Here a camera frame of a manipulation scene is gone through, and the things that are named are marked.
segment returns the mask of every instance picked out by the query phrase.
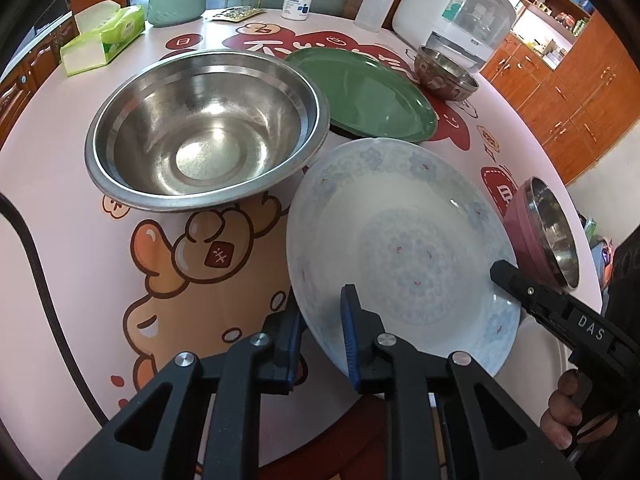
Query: oval green tray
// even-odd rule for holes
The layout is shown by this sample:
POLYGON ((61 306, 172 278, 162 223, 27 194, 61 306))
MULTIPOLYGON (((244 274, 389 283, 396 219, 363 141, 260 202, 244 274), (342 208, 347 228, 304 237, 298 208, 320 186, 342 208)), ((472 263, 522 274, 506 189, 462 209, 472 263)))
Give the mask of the oval green tray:
POLYGON ((331 122, 359 137, 423 142, 435 134, 436 112, 417 86, 371 58, 339 48, 289 54, 329 101, 331 122))

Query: metal screw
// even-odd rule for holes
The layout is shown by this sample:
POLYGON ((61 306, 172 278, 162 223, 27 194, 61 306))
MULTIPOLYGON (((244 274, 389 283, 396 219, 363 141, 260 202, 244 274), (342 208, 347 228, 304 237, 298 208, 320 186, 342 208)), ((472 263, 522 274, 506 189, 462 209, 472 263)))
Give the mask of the metal screw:
POLYGON ((466 352, 455 352, 451 360, 458 366, 469 366, 471 364, 471 356, 466 352))
POLYGON ((258 332, 257 334, 253 334, 249 339, 249 342, 254 346, 265 346, 269 344, 270 338, 268 334, 264 332, 258 332))
POLYGON ((191 366, 196 360, 196 356, 191 352, 180 352, 174 359, 175 363, 181 367, 191 366))
POLYGON ((396 344, 396 336, 383 332, 378 336, 378 344, 382 346, 393 346, 396 344))

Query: green tissue package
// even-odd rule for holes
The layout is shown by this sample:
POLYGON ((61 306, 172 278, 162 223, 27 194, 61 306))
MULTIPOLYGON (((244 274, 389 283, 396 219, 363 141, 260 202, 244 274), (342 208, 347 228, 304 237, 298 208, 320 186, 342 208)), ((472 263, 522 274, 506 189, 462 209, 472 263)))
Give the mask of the green tissue package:
POLYGON ((100 2, 76 16, 80 35, 60 49, 67 75, 105 66, 145 30, 142 6, 100 2))

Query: pink stainless steel bowl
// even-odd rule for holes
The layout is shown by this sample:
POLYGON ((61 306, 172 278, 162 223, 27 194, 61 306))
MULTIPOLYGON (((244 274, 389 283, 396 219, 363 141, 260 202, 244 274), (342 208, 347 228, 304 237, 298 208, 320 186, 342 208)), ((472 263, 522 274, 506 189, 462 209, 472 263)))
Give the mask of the pink stainless steel bowl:
POLYGON ((578 285, 578 257, 569 222, 542 180, 534 176, 520 186, 503 223, 524 273, 553 287, 578 285))

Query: hand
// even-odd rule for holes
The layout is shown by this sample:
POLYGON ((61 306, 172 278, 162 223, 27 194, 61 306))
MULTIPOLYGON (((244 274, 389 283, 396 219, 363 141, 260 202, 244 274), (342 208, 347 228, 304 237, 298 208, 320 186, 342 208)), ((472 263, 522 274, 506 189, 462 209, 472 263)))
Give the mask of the hand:
MULTIPOLYGON (((575 370, 566 371, 558 379, 558 389, 549 397, 549 409, 540 419, 540 429, 558 449, 567 449, 573 440, 568 426, 580 426, 582 412, 570 399, 578 389, 578 375, 575 370)), ((597 417, 585 424, 580 432, 584 432, 597 424, 597 417)), ((602 427, 584 438, 578 435, 578 443, 588 443, 608 437, 616 429, 618 416, 608 420, 602 427)))

